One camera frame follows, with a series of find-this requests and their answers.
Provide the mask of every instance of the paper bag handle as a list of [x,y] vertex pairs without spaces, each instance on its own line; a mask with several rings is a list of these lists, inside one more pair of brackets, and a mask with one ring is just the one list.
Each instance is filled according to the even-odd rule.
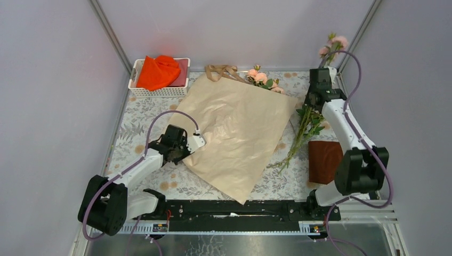
[[[239,81],[242,83],[246,83],[248,84],[249,82],[243,78],[241,78],[238,74],[237,74],[237,67],[236,66],[229,66],[229,65],[207,65],[205,67],[206,69],[206,76],[207,78],[209,78],[209,80],[211,80],[212,82],[218,82],[218,80],[220,80],[221,77],[224,78],[228,78],[228,79],[232,79],[235,81]],[[217,72],[219,75],[218,76],[213,76],[212,72]]]

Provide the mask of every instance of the gray floor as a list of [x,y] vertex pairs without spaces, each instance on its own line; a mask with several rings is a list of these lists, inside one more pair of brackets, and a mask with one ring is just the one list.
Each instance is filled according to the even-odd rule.
[[[378,224],[330,224],[333,236],[355,243],[369,256],[391,255],[385,233]],[[105,236],[88,246],[87,256],[124,256],[129,235]],[[164,256],[173,255],[341,255],[331,242],[316,242],[306,236],[198,236],[168,235],[158,240]],[[348,256],[363,255],[339,244]],[[157,246],[134,235],[129,256],[159,255]]]

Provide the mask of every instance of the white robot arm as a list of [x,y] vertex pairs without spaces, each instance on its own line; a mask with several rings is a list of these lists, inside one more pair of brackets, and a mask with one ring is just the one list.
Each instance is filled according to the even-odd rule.
[[332,89],[328,68],[310,70],[310,86],[304,103],[323,114],[344,154],[334,181],[312,191],[308,197],[307,201],[314,206],[329,206],[345,197],[380,190],[383,185],[384,172],[364,143],[376,153],[384,167],[388,164],[389,153],[384,147],[376,147],[364,134],[349,108],[344,111],[345,101],[345,94],[340,89]]
[[155,141],[151,141],[147,147],[147,153],[140,156],[131,165],[124,168],[124,173],[110,174],[106,177],[94,176],[88,183],[85,196],[80,206],[78,220],[83,218],[88,204],[95,193],[106,184],[114,180],[93,204],[88,215],[87,224],[108,235],[116,234],[124,222],[142,214],[155,214],[161,216],[165,196],[151,189],[145,189],[133,195],[129,195],[128,189],[135,188],[145,177],[168,162],[178,164],[185,157],[193,154],[197,149],[206,144],[204,138],[196,133],[186,136],[187,132],[177,126],[169,125],[165,134]]

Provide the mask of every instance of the white basket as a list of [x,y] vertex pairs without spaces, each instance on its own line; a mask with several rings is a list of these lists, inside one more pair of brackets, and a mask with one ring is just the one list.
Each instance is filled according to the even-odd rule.
[[161,98],[161,97],[183,97],[188,90],[188,76],[190,74],[190,59],[189,58],[174,58],[174,60],[188,60],[187,79],[184,87],[164,87],[155,91],[149,91],[145,88],[137,88],[136,81],[140,77],[141,69],[143,68],[144,59],[138,59],[133,65],[130,80],[128,81],[128,88],[135,94],[137,98]]

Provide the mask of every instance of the gray wall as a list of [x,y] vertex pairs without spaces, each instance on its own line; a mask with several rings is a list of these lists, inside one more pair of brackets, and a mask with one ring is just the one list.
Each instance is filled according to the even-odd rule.
[[[352,108],[390,152],[394,207],[411,255],[451,250],[451,9],[450,0],[383,1],[356,50],[364,72]],[[351,91],[352,60],[344,78]]]
[[67,255],[126,72],[88,1],[2,1],[0,35],[0,255]]
[[335,31],[352,39],[373,0],[135,0],[100,3],[130,62],[146,54],[299,70]]

